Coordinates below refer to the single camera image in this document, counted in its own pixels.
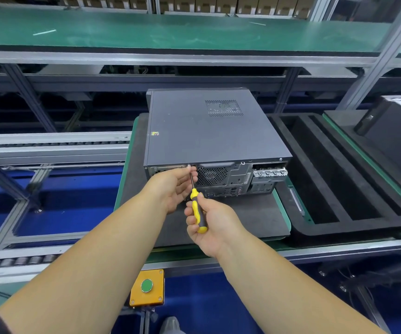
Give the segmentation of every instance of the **screwdriver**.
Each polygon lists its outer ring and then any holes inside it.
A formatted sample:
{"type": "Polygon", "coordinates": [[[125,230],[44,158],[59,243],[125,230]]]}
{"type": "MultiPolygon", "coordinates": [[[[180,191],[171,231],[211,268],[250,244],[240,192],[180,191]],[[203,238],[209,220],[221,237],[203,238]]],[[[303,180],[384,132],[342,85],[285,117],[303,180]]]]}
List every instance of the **screwdriver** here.
{"type": "Polygon", "coordinates": [[[196,224],[199,225],[199,230],[197,232],[205,233],[205,232],[207,232],[208,227],[207,227],[207,223],[205,221],[204,211],[202,210],[202,207],[197,202],[197,196],[199,195],[199,192],[194,188],[193,176],[192,176],[191,172],[190,172],[190,178],[191,178],[191,185],[193,186],[193,189],[191,190],[190,198],[193,202],[193,213],[196,218],[196,224]]]}

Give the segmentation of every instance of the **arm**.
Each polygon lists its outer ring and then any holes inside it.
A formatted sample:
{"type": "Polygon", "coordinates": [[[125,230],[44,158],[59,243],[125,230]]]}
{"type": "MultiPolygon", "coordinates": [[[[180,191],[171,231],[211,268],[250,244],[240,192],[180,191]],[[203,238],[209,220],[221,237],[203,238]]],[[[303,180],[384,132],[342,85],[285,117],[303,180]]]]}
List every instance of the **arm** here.
{"type": "Polygon", "coordinates": [[[153,176],[143,190],[0,307],[14,334],[109,333],[165,216],[191,191],[189,173],[153,176]]]}
{"type": "Polygon", "coordinates": [[[250,314],[266,333],[384,333],[244,229],[233,209],[199,195],[209,230],[197,233],[191,202],[187,231],[215,257],[250,314]]]}

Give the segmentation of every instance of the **black foam tray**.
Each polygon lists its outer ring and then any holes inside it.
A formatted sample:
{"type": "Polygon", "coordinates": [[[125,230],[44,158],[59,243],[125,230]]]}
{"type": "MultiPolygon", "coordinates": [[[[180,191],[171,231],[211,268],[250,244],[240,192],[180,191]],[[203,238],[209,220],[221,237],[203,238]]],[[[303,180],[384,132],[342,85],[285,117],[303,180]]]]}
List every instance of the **black foam tray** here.
{"type": "Polygon", "coordinates": [[[401,197],[321,116],[269,118],[293,154],[289,178],[314,222],[304,219],[287,184],[278,183],[295,239],[347,241],[401,231],[401,197]]]}

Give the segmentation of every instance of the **hand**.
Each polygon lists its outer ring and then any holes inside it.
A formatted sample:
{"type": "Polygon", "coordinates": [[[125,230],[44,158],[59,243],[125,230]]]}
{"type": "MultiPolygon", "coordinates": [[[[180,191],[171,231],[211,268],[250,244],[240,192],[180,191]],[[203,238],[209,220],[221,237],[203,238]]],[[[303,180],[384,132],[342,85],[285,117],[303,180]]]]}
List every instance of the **hand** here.
{"type": "Polygon", "coordinates": [[[156,203],[161,203],[167,214],[173,213],[177,205],[191,193],[190,172],[193,181],[197,182],[196,167],[178,168],[153,175],[142,192],[156,203]]]}
{"type": "Polygon", "coordinates": [[[192,202],[187,202],[185,215],[187,216],[187,232],[190,238],[209,257],[218,259],[220,254],[242,237],[247,230],[242,226],[236,212],[228,205],[212,199],[206,199],[202,193],[197,196],[197,201],[206,213],[208,231],[198,233],[199,225],[193,215],[192,202]]]}

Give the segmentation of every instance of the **gray computer tower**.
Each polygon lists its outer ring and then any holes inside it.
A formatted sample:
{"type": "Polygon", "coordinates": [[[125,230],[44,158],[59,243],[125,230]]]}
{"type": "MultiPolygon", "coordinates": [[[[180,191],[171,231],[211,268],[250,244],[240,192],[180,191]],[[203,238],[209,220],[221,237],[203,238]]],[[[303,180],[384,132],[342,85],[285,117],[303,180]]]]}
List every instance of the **gray computer tower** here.
{"type": "Polygon", "coordinates": [[[151,90],[148,178],[196,165],[208,197],[269,193],[292,155],[248,89],[151,90]]]}

